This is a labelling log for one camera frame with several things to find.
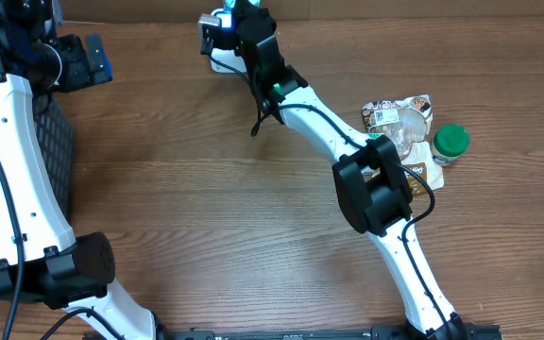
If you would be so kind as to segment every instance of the green lid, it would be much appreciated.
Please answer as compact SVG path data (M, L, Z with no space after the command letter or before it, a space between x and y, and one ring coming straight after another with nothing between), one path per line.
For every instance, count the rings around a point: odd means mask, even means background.
M468 149L468 132L456 124L445 125L433 137L433 146L444 156L457 157Z

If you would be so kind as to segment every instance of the wood grain surface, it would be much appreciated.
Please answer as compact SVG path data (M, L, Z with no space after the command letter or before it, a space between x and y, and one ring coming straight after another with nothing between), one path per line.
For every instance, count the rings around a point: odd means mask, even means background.
M249 91L211 71L195 25L70 32L101 33L115 72L57 95L76 129L72 225L108 235L117 278L140 304L172 330L403 323L380 253L339 211L330 165L271 119L249 136ZM355 127L370 100L429 94L433 133L468 129L470 150L446 168L419 240L466 321L544 339L544 17L291 22L278 38ZM38 338L61 316L23 305L13 338ZM89 330L71 320L54 338Z
M61 0L66 20L195 23L222 0ZM277 20L544 15L544 0L263 0Z

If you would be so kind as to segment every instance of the snack package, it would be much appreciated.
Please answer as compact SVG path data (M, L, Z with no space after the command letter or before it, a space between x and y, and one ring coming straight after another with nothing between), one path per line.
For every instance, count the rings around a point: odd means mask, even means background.
M363 106L365 130L375 139L384 134L396 145L402 164L423 179L432 190L444 186L442 167L432 158L430 144L425 137L432 128L432 104L426 94L404 100L371 102ZM425 194L418 181L407 176L413 195Z
M413 143L423 142L432 127L432 104L426 94L404 100L371 102L363 106L366 132L382 133L394 142L401 160Z

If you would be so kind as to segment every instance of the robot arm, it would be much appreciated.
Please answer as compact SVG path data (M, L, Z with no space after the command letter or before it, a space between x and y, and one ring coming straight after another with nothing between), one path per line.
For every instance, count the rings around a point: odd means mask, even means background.
M54 110L35 112L35 99L112 80L97 35L87 37L88 51L79 37L56 35L55 5L0 1L0 299L12 300L4 337L18 302L43 302L88 311L79 316L107 339L154 339L154 315L114 279L106 236L76 238L52 188L71 171L72 130Z
M402 232L412 218L413 197L393 144L385 137L369 140L347 125L295 69L285 66L274 36L276 22L266 8L239 0L231 21L224 23L227 13L214 14L199 20L201 53L226 56L224 61L234 65L241 58L244 64L238 63L238 68L246 71L259 110L301 133L333 163L339 206L354 229L366 233L382 253L399 288L412 334L467 338L463 322L434 279L414 226L406 232L412 260L407 254ZM220 50L233 51L236 57ZM362 170L367 167L379 169L380 174L365 181Z

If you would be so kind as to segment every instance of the small bottle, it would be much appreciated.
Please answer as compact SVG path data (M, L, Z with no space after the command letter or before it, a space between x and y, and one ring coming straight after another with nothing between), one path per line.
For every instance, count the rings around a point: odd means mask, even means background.
M456 124L443 126L433 137L433 161L446 166L456 161L469 147L468 132Z

